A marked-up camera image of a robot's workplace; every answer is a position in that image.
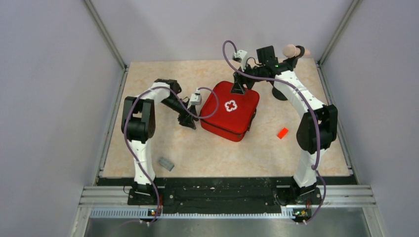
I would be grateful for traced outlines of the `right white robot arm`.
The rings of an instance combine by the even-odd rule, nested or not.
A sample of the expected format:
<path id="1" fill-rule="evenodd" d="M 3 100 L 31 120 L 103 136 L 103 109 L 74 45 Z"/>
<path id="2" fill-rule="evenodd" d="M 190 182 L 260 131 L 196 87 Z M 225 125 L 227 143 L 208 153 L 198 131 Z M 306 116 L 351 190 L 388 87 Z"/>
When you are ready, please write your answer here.
<path id="1" fill-rule="evenodd" d="M 232 59 L 241 64 L 234 73 L 231 92 L 244 94 L 255 82 L 272 84 L 272 95 L 281 101 L 289 101 L 301 121 L 296 139 L 301 148 L 297 171 L 293 175 L 295 187 L 290 189 L 290 198 L 295 203 L 304 203 L 310 196 L 309 187 L 317 182 L 316 170 L 320 159 L 337 137 L 337 108 L 317 99 L 297 78 L 295 68 L 298 60 L 309 51 L 303 46 L 289 44 L 283 49 L 285 60 L 279 62 L 274 47 L 257 50 L 259 64 L 251 66 L 244 50 L 235 50 Z"/>

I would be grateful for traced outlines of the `red black medicine kit bag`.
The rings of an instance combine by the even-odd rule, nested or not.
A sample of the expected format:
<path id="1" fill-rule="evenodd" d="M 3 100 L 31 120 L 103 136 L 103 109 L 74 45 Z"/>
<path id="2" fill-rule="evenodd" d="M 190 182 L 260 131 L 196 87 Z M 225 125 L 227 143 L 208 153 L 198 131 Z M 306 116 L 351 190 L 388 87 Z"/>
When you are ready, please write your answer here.
<path id="1" fill-rule="evenodd" d="M 240 142 L 249 131 L 260 95 L 254 90 L 245 89 L 245 94 L 233 94 L 233 83 L 221 81 L 210 94 L 200 110 L 200 116 L 206 117 L 214 110 L 216 113 L 200 120 L 201 127 L 217 136 L 233 142 Z"/>

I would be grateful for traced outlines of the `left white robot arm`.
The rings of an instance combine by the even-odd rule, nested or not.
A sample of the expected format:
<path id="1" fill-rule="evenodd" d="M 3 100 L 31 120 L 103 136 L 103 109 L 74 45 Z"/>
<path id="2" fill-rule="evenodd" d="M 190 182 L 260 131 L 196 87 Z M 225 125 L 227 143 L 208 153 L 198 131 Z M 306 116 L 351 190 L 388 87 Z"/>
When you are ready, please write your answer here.
<path id="1" fill-rule="evenodd" d="M 181 126 L 196 129 L 196 108 L 189 101 L 183 102 L 177 97 L 181 91 L 176 80 L 157 79 L 142 94 L 124 99 L 121 130 L 133 155 L 135 175 L 132 188 L 146 204 L 155 203 L 159 196 L 154 184 L 156 175 L 150 146 L 150 139 L 156 130 L 155 106 L 164 104 L 178 113 Z"/>

